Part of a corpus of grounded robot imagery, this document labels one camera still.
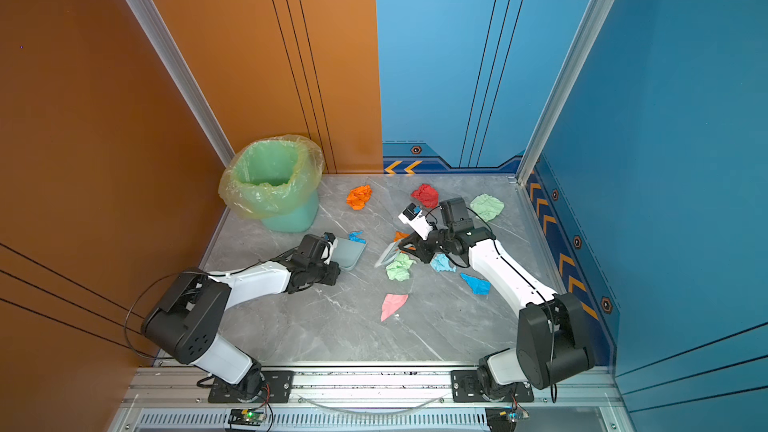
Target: trash bag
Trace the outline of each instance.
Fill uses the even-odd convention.
[[[256,140],[224,170],[219,196],[243,218],[284,216],[317,190],[323,165],[322,151],[305,137]]]

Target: gray marble floor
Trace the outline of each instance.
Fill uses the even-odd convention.
[[[270,295],[225,313],[223,336],[264,364],[308,360],[458,360],[474,363],[483,355],[514,346],[517,319],[501,295],[474,295],[458,272],[435,272],[420,262],[411,278],[390,281],[374,268],[395,231],[410,233],[398,214],[422,183],[440,199],[464,197],[467,204],[487,193],[500,198],[502,214],[491,225],[507,251],[543,283],[552,285],[547,265],[528,237],[529,211],[521,210],[505,176],[325,176],[320,210],[308,233],[346,237],[362,230],[366,250],[335,286],[316,284],[297,294]],[[373,195],[360,211],[346,204],[351,188],[369,184]],[[296,246],[302,235],[270,232],[261,222],[230,213],[205,265],[208,272],[231,270],[268,259]],[[471,269],[466,271],[477,277]],[[384,322],[386,294],[408,294],[408,302]]]

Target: green crumpled paper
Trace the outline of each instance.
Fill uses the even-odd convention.
[[[483,194],[475,197],[475,200],[469,203],[469,207],[483,220],[487,221],[502,213],[504,202],[494,196]]]
[[[391,281],[400,282],[410,279],[411,274],[408,272],[408,269],[414,262],[416,261],[410,258],[408,254],[400,252],[397,257],[395,257],[395,261],[386,266],[387,277],[389,277],[389,280]]]

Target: trash can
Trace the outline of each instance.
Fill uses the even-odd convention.
[[[276,232],[304,232],[315,220],[322,151],[302,136],[257,140],[224,170],[219,196],[243,218]]]

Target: brown wall panel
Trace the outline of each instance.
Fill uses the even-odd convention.
[[[197,264],[224,208],[223,167],[125,1],[3,0],[0,50],[0,242],[122,306]],[[6,248],[0,269],[124,318]],[[120,325],[6,274],[0,298],[119,343],[0,303],[4,425],[28,429],[45,403],[57,420],[35,430],[106,427],[146,363],[120,345]]]
[[[382,169],[376,0],[153,0],[235,150],[299,133]]]

